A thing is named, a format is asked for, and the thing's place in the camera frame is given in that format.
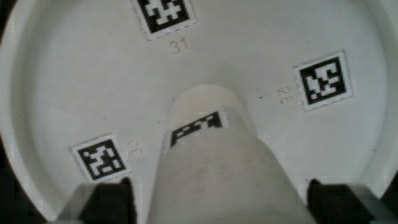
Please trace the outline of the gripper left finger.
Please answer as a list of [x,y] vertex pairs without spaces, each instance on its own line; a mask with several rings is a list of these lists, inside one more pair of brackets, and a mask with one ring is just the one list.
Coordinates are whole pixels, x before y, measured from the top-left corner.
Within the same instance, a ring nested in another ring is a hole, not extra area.
[[139,224],[134,184],[128,178],[118,183],[78,186],[50,224]]

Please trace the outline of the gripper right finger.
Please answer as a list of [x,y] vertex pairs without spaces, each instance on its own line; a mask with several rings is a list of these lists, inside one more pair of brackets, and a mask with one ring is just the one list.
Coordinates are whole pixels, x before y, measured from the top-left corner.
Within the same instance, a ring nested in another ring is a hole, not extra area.
[[359,184],[324,184],[313,179],[308,209],[317,224],[398,224],[398,215]]

